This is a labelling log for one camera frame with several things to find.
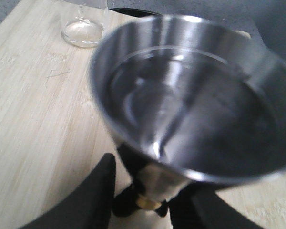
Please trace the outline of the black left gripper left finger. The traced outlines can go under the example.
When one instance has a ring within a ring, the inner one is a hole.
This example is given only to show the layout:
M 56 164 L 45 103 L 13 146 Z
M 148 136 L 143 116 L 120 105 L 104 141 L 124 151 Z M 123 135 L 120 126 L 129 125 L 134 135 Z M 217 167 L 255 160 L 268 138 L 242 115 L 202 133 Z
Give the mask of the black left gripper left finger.
M 115 177 L 115 157 L 106 153 L 67 198 L 22 228 L 107 229 L 114 198 Z

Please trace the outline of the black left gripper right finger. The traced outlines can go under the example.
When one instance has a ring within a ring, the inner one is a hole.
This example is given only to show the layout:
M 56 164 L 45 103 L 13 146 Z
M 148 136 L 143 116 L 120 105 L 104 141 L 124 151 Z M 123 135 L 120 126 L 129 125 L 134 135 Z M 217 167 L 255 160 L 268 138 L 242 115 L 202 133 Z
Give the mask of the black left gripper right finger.
M 174 229 L 260 229 L 215 193 L 225 186 L 191 183 L 169 201 Z

